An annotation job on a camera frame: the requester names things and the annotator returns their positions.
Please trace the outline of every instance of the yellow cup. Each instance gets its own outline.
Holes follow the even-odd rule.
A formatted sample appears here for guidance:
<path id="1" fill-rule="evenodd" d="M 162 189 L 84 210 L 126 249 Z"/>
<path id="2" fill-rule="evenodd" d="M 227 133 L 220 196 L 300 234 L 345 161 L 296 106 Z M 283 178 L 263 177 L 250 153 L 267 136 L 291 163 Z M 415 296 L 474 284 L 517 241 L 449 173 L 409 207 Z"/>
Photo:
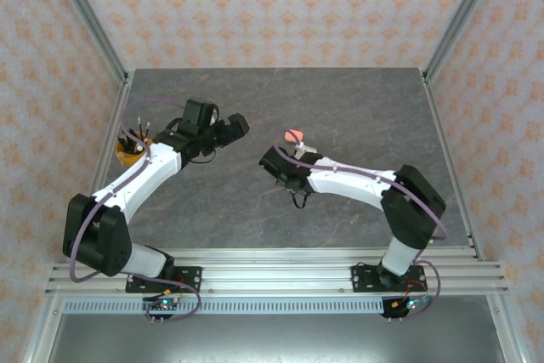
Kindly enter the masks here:
<path id="1" fill-rule="evenodd" d="M 136 135 L 138 135 L 139 138 L 142 137 L 142 135 L 139 132 L 136 132 Z M 147 139 L 147 145 L 149 146 L 151 144 L 153 144 L 153 141 L 151 139 Z M 131 167 L 144 154 L 145 154 L 145 150 L 142 150 L 142 152 L 136 155 L 134 155 L 133 153 L 127 153 L 122 149 L 122 146 L 119 143 L 119 141 L 116 142 L 116 156 L 117 156 L 117 159 L 119 159 L 119 162 L 123 166 Z"/>

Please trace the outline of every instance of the mounting plate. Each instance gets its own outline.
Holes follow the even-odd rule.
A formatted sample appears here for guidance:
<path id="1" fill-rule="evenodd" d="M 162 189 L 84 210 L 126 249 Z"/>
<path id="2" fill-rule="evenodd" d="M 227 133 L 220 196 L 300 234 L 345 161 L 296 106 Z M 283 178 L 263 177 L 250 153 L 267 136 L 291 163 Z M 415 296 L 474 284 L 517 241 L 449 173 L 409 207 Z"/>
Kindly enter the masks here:
<path id="1" fill-rule="evenodd" d="M 351 267 L 351 285 L 354 292 L 406 292 L 409 281 L 421 282 L 427 288 L 425 269 L 421 265 L 412 265 L 402 276 L 402 281 L 392 290 L 380 282 L 377 265 L 357 264 Z M 425 289 L 414 285 L 410 288 L 410 293 L 412 292 L 425 292 Z"/>
<path id="2" fill-rule="evenodd" d="M 198 292 L 201 291 L 202 283 L 202 267 L 173 267 L 174 276 L 172 281 L 179 281 L 187 285 L 191 285 Z M 127 281 L 125 286 L 126 293 L 161 293 L 167 289 L 172 292 L 177 292 L 178 289 L 174 285 L 160 284 L 158 282 L 149 282 L 140 280 L 134 277 L 132 282 Z"/>

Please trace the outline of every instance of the pink object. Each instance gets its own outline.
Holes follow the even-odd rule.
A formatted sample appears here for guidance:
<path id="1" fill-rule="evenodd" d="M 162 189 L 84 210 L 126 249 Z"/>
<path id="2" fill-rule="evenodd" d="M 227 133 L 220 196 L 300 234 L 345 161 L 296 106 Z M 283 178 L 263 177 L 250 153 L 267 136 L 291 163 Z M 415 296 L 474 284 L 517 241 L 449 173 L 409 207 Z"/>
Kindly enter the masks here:
<path id="1" fill-rule="evenodd" d="M 293 132 L 295 135 L 297 135 L 298 141 L 302 142 L 304 138 L 304 133 L 301 131 L 298 131 L 296 129 L 289 129 L 291 132 Z M 292 136 L 290 133 L 286 132 L 286 142 L 291 142 L 292 144 L 296 144 L 297 140 Z"/>

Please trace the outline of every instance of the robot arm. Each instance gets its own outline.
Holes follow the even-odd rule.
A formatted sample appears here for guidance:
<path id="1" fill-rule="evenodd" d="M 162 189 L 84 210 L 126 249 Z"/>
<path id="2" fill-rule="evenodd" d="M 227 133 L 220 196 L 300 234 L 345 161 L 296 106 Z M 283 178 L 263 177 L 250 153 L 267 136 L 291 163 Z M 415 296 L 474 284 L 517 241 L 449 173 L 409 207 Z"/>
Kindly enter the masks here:
<path id="1" fill-rule="evenodd" d="M 234 114 L 227 124 L 218 121 L 214 112 L 218 113 L 215 104 L 189 99 L 183 116 L 153 138 L 150 155 L 142 156 L 121 177 L 91 197 L 79 194 L 72 198 L 66 216 L 64 255 L 70 257 L 83 221 L 97 203 L 104 201 L 85 230 L 76 260 L 108 276 L 122 272 L 174 278 L 173 259 L 155 248 L 132 243 L 127 226 L 142 203 L 191 160 L 200 154 L 208 156 L 249 131 L 244 116 Z M 117 188 L 130 178 L 133 180 L 129 184 Z"/>
<path id="2" fill-rule="evenodd" d="M 280 148 L 280 151 L 287 155 L 285 150 Z M 363 169 L 343 165 L 315 150 L 287 156 L 308 166 L 297 166 L 286 160 L 275 147 L 266 152 L 259 164 L 293 197 L 331 193 L 368 203 L 384 212 L 394 237 L 378 266 L 378 274 L 384 286 L 391 291 L 396 290 L 399 283 L 405 281 L 404 275 L 414 259 L 427 246 L 436 224 L 413 200 L 383 180 L 404 185 L 440 218 L 445 211 L 445 203 L 434 188 L 411 166 L 404 165 L 396 172 Z M 359 169 L 374 177 L 340 172 L 337 168 Z"/>

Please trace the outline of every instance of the patterned wallpaper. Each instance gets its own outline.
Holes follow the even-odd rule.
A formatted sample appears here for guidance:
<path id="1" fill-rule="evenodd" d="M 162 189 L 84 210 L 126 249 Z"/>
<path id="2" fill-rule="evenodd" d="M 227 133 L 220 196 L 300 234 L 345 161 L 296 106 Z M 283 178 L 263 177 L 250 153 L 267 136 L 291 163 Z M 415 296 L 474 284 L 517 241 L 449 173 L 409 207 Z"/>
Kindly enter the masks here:
<path id="1" fill-rule="evenodd" d="M 433 86 L 485 255 L 505 260 L 541 359 L 543 73 L 544 0 L 481 0 Z"/>
<path id="2" fill-rule="evenodd" d="M 0 0 L 0 361 L 20 362 L 117 81 L 70 0 Z"/>
<path id="3" fill-rule="evenodd" d="M 461 0 L 90 0 L 128 70 L 425 68 Z"/>

